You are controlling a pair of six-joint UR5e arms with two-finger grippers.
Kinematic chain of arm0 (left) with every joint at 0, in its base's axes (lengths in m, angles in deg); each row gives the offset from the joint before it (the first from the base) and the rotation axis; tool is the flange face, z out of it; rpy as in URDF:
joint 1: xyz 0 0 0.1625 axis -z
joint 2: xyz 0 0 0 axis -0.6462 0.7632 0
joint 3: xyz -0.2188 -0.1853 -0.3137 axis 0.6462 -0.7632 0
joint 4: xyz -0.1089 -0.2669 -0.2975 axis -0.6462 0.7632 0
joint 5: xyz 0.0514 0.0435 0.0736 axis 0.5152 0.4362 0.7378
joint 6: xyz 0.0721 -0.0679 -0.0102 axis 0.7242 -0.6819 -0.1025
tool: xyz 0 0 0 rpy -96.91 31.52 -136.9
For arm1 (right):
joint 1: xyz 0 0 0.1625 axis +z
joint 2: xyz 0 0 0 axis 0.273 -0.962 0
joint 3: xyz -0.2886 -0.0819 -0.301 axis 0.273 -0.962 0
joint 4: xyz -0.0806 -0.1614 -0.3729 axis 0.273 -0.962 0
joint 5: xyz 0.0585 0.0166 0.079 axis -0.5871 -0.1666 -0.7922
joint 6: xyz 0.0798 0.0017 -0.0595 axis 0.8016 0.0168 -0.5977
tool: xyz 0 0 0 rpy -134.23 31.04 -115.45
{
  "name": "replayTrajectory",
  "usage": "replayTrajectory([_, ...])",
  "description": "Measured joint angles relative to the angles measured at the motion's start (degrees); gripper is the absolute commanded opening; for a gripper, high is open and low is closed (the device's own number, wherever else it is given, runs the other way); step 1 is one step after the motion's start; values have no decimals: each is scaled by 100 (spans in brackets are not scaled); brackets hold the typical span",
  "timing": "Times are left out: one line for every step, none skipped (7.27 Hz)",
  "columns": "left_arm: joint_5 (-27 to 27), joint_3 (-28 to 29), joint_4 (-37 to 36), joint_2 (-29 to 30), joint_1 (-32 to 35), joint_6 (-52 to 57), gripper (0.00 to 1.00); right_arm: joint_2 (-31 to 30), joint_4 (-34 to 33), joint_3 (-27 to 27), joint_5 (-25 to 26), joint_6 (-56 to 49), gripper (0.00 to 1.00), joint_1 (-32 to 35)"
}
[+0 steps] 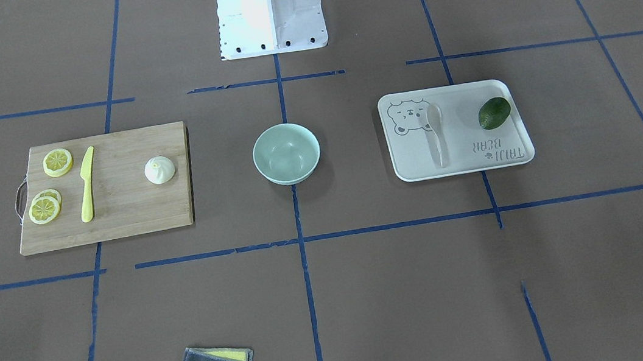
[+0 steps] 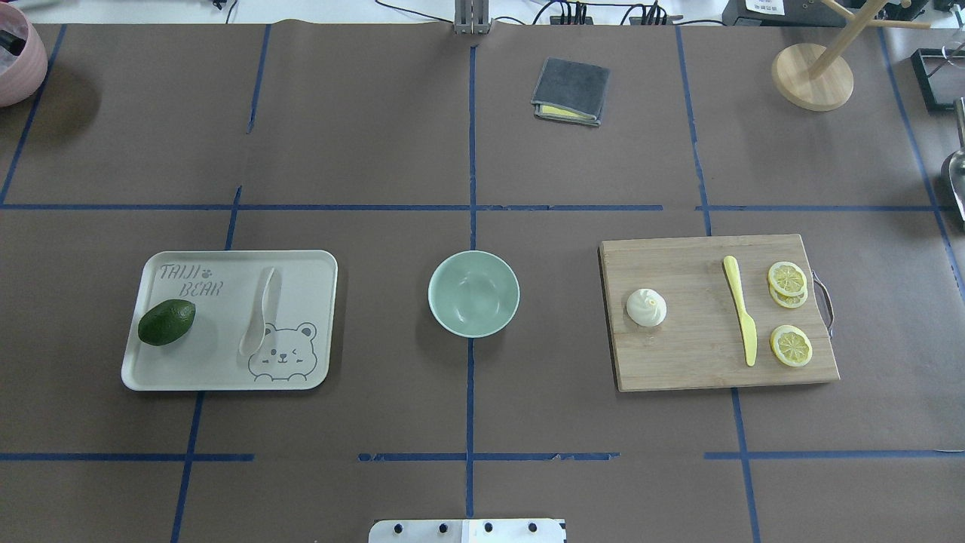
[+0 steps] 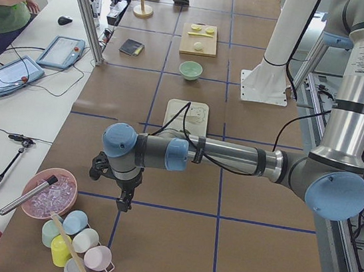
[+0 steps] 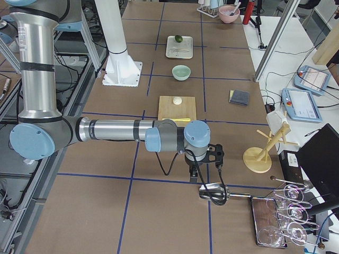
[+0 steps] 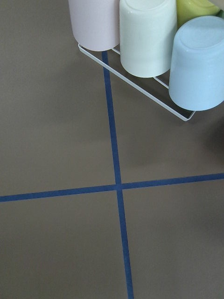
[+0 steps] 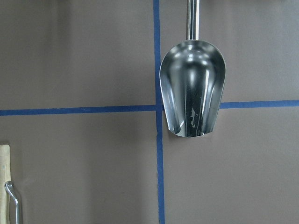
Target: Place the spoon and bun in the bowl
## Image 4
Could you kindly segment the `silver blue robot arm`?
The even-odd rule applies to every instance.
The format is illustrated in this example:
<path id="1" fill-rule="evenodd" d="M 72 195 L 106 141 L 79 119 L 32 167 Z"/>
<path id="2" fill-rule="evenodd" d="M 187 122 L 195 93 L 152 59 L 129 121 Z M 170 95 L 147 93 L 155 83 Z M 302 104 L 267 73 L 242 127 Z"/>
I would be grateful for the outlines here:
<path id="1" fill-rule="evenodd" d="M 62 115 L 57 109 L 53 34 L 82 28 L 81 2 L 9 1 L 9 6 L 17 23 L 23 85 L 23 110 L 10 132 L 10 143 L 20 156 L 40 160 L 88 140 L 136 141 L 150 152 L 183 153 L 192 181 L 201 177 L 201 164 L 214 163 L 222 169 L 222 146 L 210 143 L 210 129 L 202 121 L 178 127 L 169 119 L 91 120 Z"/>

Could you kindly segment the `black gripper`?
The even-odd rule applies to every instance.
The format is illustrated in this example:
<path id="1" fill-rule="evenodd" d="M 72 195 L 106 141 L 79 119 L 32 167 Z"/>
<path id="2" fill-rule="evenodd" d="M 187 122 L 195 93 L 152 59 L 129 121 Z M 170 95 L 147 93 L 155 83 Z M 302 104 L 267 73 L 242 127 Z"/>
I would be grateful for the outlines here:
<path id="1" fill-rule="evenodd" d="M 197 164 L 214 163 L 218 170 L 221 170 L 224 164 L 224 151 L 221 144 L 208 144 L 205 147 L 198 148 L 188 144 L 185 147 L 185 161 L 193 167 L 195 171 L 190 172 L 190 182 L 198 182 Z"/>

